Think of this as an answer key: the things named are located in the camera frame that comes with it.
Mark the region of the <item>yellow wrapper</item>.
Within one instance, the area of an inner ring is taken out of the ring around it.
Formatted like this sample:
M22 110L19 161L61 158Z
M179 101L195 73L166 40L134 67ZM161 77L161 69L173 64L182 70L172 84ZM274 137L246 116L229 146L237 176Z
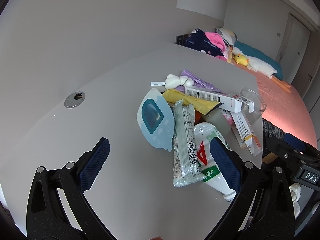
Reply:
M166 90L162 93L162 96L169 103L176 103L177 101L182 100L185 106L189 106L190 104L192 104L194 109L203 115L207 115L209 112L222 105L222 103L217 101L207 101L193 96L185 95L184 93L175 89Z

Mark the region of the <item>grey snack wrapper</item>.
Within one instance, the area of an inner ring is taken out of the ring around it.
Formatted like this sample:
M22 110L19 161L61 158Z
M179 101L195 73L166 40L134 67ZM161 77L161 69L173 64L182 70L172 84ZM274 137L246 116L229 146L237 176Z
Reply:
M171 108L175 120L175 131L172 140L174 147L173 185L184 187L206 177L200 171L197 159L194 122L195 109L192 104L184 105L178 100Z

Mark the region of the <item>white green plastic bottle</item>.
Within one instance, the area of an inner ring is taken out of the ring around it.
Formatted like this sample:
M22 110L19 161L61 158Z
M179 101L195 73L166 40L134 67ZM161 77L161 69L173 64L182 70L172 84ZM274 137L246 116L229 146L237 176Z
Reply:
M196 124L194 134L200 171L206 176L203 182L221 192L223 198L227 202L231 202L236 195L236 191L229 188L218 165L212 157L210 153L210 141L216 138L219 139L228 150L231 148L218 129L208 122Z

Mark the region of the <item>yellow duck plush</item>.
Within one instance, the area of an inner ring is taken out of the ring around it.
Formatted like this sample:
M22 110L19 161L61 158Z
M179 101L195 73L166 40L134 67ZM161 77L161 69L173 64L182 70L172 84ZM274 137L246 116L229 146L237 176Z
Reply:
M249 59L241 54L234 55L234 61L244 67L247 67L249 65Z

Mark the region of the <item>small white stick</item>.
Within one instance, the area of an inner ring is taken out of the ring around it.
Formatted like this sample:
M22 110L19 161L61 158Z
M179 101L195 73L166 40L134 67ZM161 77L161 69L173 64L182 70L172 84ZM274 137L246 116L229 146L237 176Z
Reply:
M153 82L150 82L150 86L165 86L166 83L165 82L156 82L156 81L153 81Z

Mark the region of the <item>long white toothpaste box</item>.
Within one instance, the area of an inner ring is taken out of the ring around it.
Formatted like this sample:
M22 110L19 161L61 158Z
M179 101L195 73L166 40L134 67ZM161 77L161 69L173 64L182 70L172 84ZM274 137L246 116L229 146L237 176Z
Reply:
M242 111L242 105L246 103L243 96L213 92L205 88L185 87L185 94L207 101L220 102L222 105L219 108L233 113Z

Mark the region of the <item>purple plastic bag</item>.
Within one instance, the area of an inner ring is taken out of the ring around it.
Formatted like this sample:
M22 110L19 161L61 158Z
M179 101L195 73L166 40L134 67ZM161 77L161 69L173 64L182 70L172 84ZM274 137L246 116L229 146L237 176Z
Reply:
M215 87L212 83L202 80L201 78L197 77L196 75L194 75L193 73L191 73L190 71L188 71L186 69L182 70L181 76L186 76L188 78L191 78L194 81L195 87L205 88L205 89L209 89L214 92L223 93L222 90Z

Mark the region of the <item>clear plastic cup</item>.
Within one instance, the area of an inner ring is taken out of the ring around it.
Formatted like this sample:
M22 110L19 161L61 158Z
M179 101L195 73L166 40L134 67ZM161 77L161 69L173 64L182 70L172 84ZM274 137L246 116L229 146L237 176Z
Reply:
M240 95L246 99L242 111L249 123L253 125L260 117L262 117L262 114L267 108L267 104L258 93L249 88L243 88Z

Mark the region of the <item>white orange medicine box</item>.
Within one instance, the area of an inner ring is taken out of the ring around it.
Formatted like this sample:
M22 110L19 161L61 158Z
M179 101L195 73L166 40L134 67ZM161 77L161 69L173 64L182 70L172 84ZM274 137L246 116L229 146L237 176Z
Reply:
M231 117L234 122L231 128L240 148L249 150L254 157L257 156L262 151L262 146L250 123L247 122L247 118L242 112L231 112Z

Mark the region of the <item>blue white paper card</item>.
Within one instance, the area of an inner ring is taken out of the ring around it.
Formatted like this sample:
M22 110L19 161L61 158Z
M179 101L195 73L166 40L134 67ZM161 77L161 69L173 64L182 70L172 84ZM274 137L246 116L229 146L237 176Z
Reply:
M149 90L142 100L137 123L151 146L172 151L175 120L169 104L158 89Z

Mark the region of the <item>pink garment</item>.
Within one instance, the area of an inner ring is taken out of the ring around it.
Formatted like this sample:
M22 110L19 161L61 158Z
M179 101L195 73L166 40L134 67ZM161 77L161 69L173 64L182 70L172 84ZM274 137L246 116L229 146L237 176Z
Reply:
M206 37L214 46L219 48L221 55L216 55L215 57L227 62L227 49L223 38L218 33L205 32Z

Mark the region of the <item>teal pillow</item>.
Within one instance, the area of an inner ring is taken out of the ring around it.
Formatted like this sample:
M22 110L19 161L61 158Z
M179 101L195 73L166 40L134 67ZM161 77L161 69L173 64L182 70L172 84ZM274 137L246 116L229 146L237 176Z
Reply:
M249 46L249 45L242 43L240 41L236 41L234 44L234 47L240 49L246 56L256 57L256 58L270 64L277 71L277 73L275 74L275 77L277 77L280 80L283 80L282 67L277 61L274 61L274 59L267 56L262 51L260 51L256 48L253 48L252 46Z

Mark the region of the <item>black device by wall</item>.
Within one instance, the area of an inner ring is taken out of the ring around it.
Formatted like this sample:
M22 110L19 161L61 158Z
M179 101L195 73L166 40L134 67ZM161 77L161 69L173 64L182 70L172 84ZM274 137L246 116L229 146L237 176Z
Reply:
M176 36L175 44L177 45L184 45L186 39L189 37L189 34L183 34L183 35L178 35Z

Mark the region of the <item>navy patterned blanket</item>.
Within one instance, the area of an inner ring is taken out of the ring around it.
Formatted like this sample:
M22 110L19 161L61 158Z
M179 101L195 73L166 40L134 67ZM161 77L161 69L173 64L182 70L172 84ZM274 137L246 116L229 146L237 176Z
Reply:
M221 55L219 48L210 43L205 35L205 31L202 31L201 29L193 30L183 46L214 57L216 55Z

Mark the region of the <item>white desk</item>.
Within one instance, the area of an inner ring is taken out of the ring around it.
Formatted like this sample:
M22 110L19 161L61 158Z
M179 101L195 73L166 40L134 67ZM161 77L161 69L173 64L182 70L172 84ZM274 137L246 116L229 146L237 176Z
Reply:
M108 230L117 239L204 239L228 203L204 183L175 188L172 153L152 147L136 119L150 83L184 69L229 94L258 88L249 72L174 44L107 71L81 88L79 107L57 105L14 148L1 184L18 228L36 169L62 168L104 137L110 154L85 196Z

